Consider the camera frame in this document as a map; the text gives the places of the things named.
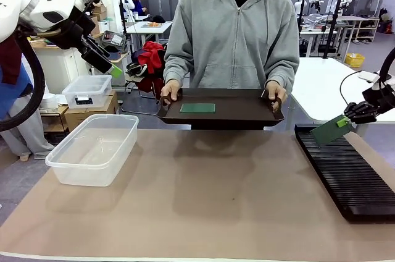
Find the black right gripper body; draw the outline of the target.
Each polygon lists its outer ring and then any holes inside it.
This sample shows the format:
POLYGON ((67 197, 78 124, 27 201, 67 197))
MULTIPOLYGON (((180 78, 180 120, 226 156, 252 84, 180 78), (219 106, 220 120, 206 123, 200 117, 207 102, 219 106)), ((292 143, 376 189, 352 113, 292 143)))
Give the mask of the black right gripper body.
POLYGON ((378 114, 384 114, 394 109, 394 90, 391 86, 385 85, 377 90, 373 88, 362 92, 366 102, 376 108, 378 114))

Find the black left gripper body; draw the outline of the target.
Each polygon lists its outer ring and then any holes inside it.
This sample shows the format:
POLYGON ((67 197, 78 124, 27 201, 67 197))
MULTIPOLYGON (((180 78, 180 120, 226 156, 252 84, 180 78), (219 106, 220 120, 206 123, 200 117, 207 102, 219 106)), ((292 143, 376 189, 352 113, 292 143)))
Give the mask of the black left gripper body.
POLYGON ((74 6, 68 19, 60 23, 57 46, 61 49, 76 48, 80 53, 86 53, 89 47, 84 38, 91 34, 95 26, 89 16, 74 6))

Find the person's right hand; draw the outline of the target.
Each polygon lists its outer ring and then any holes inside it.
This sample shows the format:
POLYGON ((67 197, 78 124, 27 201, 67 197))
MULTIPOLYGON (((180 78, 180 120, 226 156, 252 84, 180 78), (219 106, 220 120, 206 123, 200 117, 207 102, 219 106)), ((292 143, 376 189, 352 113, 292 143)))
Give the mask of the person's right hand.
POLYGON ((177 80, 169 80, 161 90, 161 97, 164 99, 164 104, 170 104, 178 99, 178 91, 181 88, 177 80))

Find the person's left hand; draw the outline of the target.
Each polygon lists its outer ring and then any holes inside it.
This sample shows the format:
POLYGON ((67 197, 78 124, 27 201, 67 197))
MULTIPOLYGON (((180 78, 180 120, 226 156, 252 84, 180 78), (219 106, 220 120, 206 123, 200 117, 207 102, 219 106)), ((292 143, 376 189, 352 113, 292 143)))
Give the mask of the person's left hand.
POLYGON ((277 112, 288 97, 286 90, 276 81, 269 81, 265 89, 271 102, 272 111, 277 112))

